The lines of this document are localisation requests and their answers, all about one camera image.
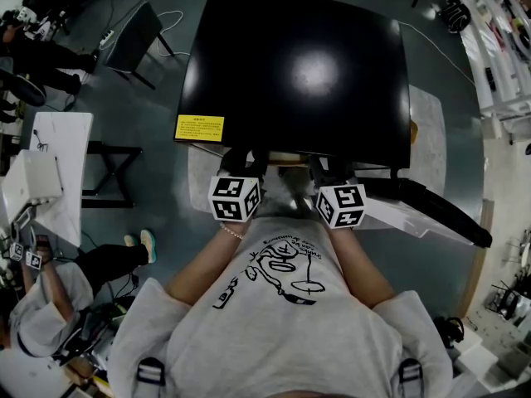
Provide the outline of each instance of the yellow warning label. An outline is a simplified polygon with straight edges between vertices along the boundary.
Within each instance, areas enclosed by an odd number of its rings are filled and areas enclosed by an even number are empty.
[[[179,115],[175,138],[221,142],[224,121],[222,116]]]

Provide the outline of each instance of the hand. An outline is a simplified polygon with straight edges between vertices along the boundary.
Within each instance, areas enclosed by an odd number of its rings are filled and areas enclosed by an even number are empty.
[[[18,27],[14,27],[13,25],[7,25],[6,31],[4,31],[2,36],[2,42],[4,44],[9,44],[15,39],[15,36],[17,35],[18,29],[22,27],[22,25],[19,25]]]
[[[42,264],[45,264],[51,259],[50,241],[47,235],[38,235],[37,240],[37,255],[42,257]]]

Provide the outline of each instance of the wooden board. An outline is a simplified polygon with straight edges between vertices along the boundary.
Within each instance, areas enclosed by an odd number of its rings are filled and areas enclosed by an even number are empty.
[[[492,220],[494,218],[494,202],[483,200],[483,208],[481,210],[481,220],[480,225],[490,231],[492,228]],[[470,307],[470,303],[474,298],[475,289],[477,288],[478,282],[480,281],[481,270],[483,269],[483,264],[485,263],[485,256],[487,254],[487,249],[478,248],[474,255],[474,262],[472,263],[472,268],[470,270],[468,280],[466,282],[465,290],[461,295],[459,306],[457,309],[457,317],[465,318],[466,313]]]

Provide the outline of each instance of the black chair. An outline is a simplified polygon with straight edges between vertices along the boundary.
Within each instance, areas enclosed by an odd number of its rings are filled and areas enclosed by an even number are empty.
[[[11,91],[15,97],[31,106],[43,106],[46,103],[46,91],[42,85],[13,73],[11,57],[0,57],[0,81],[3,89]]]
[[[173,55],[172,49],[160,34],[162,29],[163,25],[160,23],[153,8],[148,2],[145,2],[127,21],[118,38],[116,38],[107,56],[105,66],[109,67],[127,81],[129,81],[127,74],[131,74],[146,84],[150,89],[155,90],[153,84],[139,75],[136,69],[142,58],[148,52],[149,47],[157,38],[166,50],[169,51],[169,54]]]

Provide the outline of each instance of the cartoon print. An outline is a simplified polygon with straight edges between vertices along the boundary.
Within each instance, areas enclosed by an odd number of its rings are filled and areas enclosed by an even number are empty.
[[[231,296],[234,294],[234,288],[238,285],[238,278],[234,277],[230,284],[225,289],[225,292],[223,292],[220,297],[217,299],[216,303],[212,306],[214,308],[222,309],[225,307]]]
[[[251,261],[243,273],[254,282],[261,275],[265,281],[275,286],[277,293],[286,301],[298,305],[314,305],[315,300],[300,296],[297,291],[306,292],[309,296],[312,293],[324,292],[325,287],[318,281],[310,279],[310,268],[313,258],[321,256],[313,250],[313,246],[307,242],[301,242],[298,238],[293,238],[292,243],[286,239],[273,241],[260,252],[251,252]],[[294,282],[286,282],[285,275],[301,268],[301,264],[306,263],[306,279]],[[237,285],[237,278],[232,279],[227,290],[220,296],[214,304],[214,308],[223,308],[234,294]]]

